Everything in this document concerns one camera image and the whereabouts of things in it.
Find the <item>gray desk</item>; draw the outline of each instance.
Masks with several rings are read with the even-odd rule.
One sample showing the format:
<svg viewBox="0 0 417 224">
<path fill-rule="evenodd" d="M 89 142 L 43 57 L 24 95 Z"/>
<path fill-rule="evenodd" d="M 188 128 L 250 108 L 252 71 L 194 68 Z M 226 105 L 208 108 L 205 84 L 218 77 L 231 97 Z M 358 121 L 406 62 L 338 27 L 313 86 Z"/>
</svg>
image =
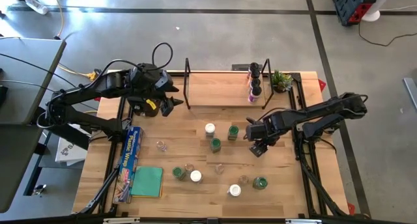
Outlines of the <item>gray desk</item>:
<svg viewBox="0 0 417 224">
<path fill-rule="evenodd" d="M 65 48 L 60 40 L 6 38 L 0 53 L 25 60 L 54 72 Z M 1 79 L 26 81 L 47 87 L 52 74 L 0 56 Z M 20 83 L 0 84 L 9 88 L 0 107 L 0 212 L 6 212 L 37 146 L 42 129 L 28 126 L 45 89 Z"/>
<path fill-rule="evenodd" d="M 6 38 L 0 40 L 0 53 L 22 59 L 50 72 L 55 71 L 65 48 L 60 40 Z M 0 124 L 29 124 L 47 91 L 52 74 L 28 64 L 0 56 L 3 75 L 0 84 L 8 87 L 7 98 L 0 108 Z M 1 80 L 25 81 L 44 88 Z"/>
</svg>

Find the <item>wooden shelf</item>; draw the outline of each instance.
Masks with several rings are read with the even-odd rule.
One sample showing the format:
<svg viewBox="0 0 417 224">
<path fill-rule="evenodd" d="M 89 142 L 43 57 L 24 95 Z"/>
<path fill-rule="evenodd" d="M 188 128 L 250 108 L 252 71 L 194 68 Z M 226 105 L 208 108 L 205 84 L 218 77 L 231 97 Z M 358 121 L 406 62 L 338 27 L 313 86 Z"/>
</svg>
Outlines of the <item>wooden shelf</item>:
<svg viewBox="0 0 417 224">
<path fill-rule="evenodd" d="M 191 73 L 188 84 L 190 106 L 262 107 L 265 105 L 265 88 L 258 101 L 248 100 L 249 86 L 243 73 Z"/>
</svg>

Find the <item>red tag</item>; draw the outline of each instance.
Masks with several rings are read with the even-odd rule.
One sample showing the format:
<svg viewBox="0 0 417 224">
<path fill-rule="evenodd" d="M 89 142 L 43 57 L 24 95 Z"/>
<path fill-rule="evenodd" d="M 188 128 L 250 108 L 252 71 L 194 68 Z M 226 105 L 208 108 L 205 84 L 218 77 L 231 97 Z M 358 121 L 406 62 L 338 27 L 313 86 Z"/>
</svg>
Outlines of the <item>red tag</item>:
<svg viewBox="0 0 417 224">
<path fill-rule="evenodd" d="M 354 205 L 348 202 L 347 208 L 349 209 L 349 214 L 354 215 Z"/>
<path fill-rule="evenodd" d="M 326 83 L 319 79 L 320 91 L 323 92 L 324 88 L 326 87 Z"/>
</svg>

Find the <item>white jar lid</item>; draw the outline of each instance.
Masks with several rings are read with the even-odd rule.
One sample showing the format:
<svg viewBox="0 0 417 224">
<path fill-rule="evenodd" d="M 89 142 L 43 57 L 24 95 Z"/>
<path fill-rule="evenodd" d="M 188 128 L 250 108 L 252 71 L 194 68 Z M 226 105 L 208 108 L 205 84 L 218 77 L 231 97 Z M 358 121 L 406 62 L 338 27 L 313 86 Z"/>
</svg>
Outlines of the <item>white jar lid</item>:
<svg viewBox="0 0 417 224">
<path fill-rule="evenodd" d="M 200 171 L 192 171 L 190 174 L 190 178 L 193 182 L 199 182 L 201 180 Z"/>
<path fill-rule="evenodd" d="M 242 192 L 242 189 L 240 188 L 239 185 L 237 184 L 233 184 L 232 186 L 230 186 L 229 188 L 229 193 L 230 195 L 237 197 L 240 195 L 240 193 Z"/>
<path fill-rule="evenodd" d="M 216 129 L 216 127 L 214 126 L 213 123 L 208 123 L 206 125 L 206 132 L 207 133 L 213 133 L 215 129 Z"/>
</svg>

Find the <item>yellow label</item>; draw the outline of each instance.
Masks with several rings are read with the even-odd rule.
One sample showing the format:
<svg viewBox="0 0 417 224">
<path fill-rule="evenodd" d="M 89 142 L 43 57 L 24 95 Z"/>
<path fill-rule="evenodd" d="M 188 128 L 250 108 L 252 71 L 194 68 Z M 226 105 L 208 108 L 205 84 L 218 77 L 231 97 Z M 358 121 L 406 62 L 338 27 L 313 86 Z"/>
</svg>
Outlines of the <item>yellow label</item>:
<svg viewBox="0 0 417 224">
<path fill-rule="evenodd" d="M 156 109 L 156 105 L 154 102 L 152 102 L 151 100 L 146 100 L 146 102 L 152 107 L 153 110 Z"/>
</svg>

